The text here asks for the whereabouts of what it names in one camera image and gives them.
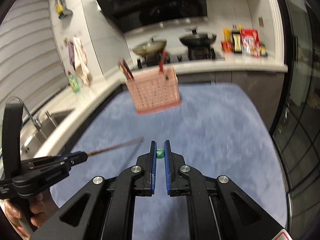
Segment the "person's left hand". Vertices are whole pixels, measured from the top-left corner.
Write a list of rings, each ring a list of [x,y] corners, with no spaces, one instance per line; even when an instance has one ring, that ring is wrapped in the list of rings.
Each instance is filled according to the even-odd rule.
[[[29,239],[32,235],[31,230],[25,230],[26,225],[31,224],[35,228],[41,227],[48,218],[57,210],[57,206],[51,198],[47,198],[42,193],[27,200],[29,211],[21,209],[19,205],[14,204],[9,199],[4,201],[4,213],[18,234]]]

